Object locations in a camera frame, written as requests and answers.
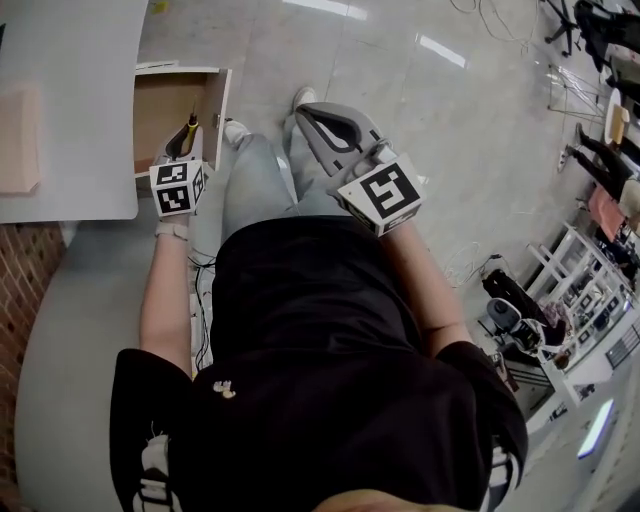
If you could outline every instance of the wooden drawer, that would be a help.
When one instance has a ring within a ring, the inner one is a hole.
[[[147,173],[162,144],[185,125],[194,106],[204,132],[203,158],[220,167],[230,69],[138,65],[133,99],[136,175]]]

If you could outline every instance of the light blue jeans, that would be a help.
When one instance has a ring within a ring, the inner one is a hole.
[[[263,135],[244,137],[236,150],[225,191],[222,242],[239,229],[263,220],[350,215],[327,194],[328,176],[309,149],[294,116],[285,122],[283,145],[298,202],[287,189],[271,143]]]

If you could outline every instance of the brick wall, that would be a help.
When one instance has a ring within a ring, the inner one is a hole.
[[[21,510],[13,442],[18,379],[31,328],[64,250],[57,223],[0,225],[0,512]]]

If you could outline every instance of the chair leg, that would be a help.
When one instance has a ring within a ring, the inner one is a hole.
[[[544,42],[547,44],[551,44],[567,31],[568,31],[568,28],[565,25],[560,25],[560,28],[556,30],[555,34],[553,34],[551,37],[544,38]]]
[[[567,30],[567,51],[562,52],[563,57],[570,57],[571,51],[573,50],[573,38],[571,37],[571,32],[573,32],[573,30]]]

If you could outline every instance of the white tiled floor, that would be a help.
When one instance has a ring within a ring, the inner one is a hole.
[[[537,0],[494,1],[512,32],[528,36]],[[556,173],[575,119],[547,110],[548,64],[596,83],[590,58],[575,48],[562,58],[564,39],[544,44],[558,25],[544,3],[533,42],[522,48],[492,39],[477,13],[447,0],[342,2],[170,0],[167,12],[149,12],[139,60],[232,68],[228,114],[275,142],[301,86],[360,108],[428,178],[417,224],[441,266],[457,254],[451,268],[464,277],[474,256],[480,264],[499,252],[526,277],[526,244],[552,239],[588,183],[575,163]],[[508,37],[484,10],[492,30]],[[227,172],[209,182],[196,221],[197,244],[210,253]],[[479,277],[458,292],[469,319],[477,317],[487,299]]]

